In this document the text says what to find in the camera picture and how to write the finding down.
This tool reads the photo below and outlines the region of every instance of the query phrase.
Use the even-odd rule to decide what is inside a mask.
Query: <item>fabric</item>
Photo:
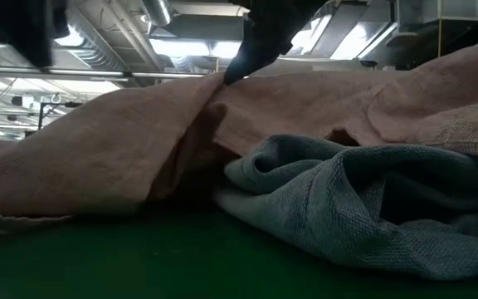
[[[435,280],[478,275],[478,159],[418,145],[270,137],[217,203],[331,262]]]
[[[232,86],[216,74],[102,95],[0,143],[0,216],[133,213],[273,134],[478,156],[478,45],[404,73],[319,71]]]

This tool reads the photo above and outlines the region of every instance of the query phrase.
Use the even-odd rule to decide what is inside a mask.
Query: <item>pink fabric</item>
[[[103,95],[0,148],[0,215],[132,213],[186,173],[279,133],[478,156],[478,45],[404,73],[322,71],[225,87],[216,74]]]

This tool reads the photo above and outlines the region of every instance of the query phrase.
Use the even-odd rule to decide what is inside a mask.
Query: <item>green surface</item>
[[[0,298],[478,297],[478,279],[427,282],[337,267],[221,212],[75,223],[0,238]]]

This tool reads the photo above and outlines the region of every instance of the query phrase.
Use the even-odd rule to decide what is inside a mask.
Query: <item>blue-gray towel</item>
[[[478,159],[275,135],[225,175],[215,193],[224,210],[336,264],[478,275]]]

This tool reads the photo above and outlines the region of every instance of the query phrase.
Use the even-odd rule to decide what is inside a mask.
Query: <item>industrial ceiling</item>
[[[427,30],[436,32],[438,16],[428,8],[438,1],[421,0],[415,7],[399,0],[328,1],[295,36],[290,52],[253,76],[367,71],[359,60],[397,65],[400,50],[385,45],[405,30],[417,34],[416,29],[431,24]],[[458,1],[443,1],[452,7],[442,17],[478,21],[478,0],[456,6]],[[30,69],[10,46],[0,44],[0,139],[20,140],[26,131],[37,130],[41,103],[45,126],[71,113],[72,105],[64,105],[68,102],[86,103],[119,88],[226,69],[242,40],[245,8],[223,0],[161,0],[171,12],[170,19],[161,20],[146,10],[145,2],[152,1],[70,1],[71,34],[53,42],[53,70],[58,72],[50,76]],[[139,76],[126,78],[124,71]]]

